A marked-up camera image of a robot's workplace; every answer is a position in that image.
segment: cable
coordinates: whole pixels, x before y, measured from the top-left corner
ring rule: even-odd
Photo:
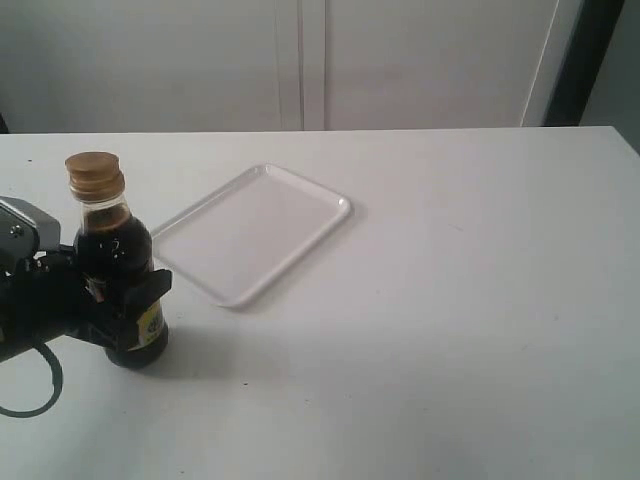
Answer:
[[[38,340],[32,340],[31,345],[40,355],[44,357],[44,359],[51,367],[51,382],[53,383],[53,394],[51,395],[51,398],[47,403],[45,403],[40,408],[36,408],[35,410],[16,412],[14,410],[8,410],[6,408],[0,407],[0,414],[7,417],[32,418],[37,417],[38,415],[42,415],[44,412],[55,405],[55,403],[58,401],[58,398],[60,398],[60,394],[62,393],[62,384],[64,377],[62,375],[62,365],[60,365],[60,360],[58,360],[58,357],[56,357],[51,349],[44,343]]]

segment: white tray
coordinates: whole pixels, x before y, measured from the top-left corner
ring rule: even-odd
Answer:
[[[342,195],[274,165],[260,165],[154,230],[154,255],[219,306],[238,308],[350,210]]]

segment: white table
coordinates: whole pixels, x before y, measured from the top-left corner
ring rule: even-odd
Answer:
[[[176,278],[144,372],[52,342],[62,398],[0,418],[3,480],[638,478],[640,158],[613,129],[0,136],[0,192],[69,242],[64,159],[101,149],[149,228],[264,162],[355,215],[243,312]],[[49,375],[0,365],[1,401]]]

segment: bottle cap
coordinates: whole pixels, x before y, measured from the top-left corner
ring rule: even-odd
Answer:
[[[65,161],[69,188],[83,202],[104,202],[124,192],[118,157],[107,152],[82,152]]]

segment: robotic arm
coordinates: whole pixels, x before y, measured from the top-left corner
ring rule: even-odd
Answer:
[[[85,285],[73,247],[60,245],[59,222],[24,200],[0,197],[0,363],[33,348],[51,366],[54,388],[39,409],[0,407],[1,414],[33,417],[57,401],[62,368],[46,342],[68,335],[116,351],[135,346],[137,319],[171,289],[171,272],[151,272],[133,287],[108,283],[121,292],[117,305],[98,303]]]

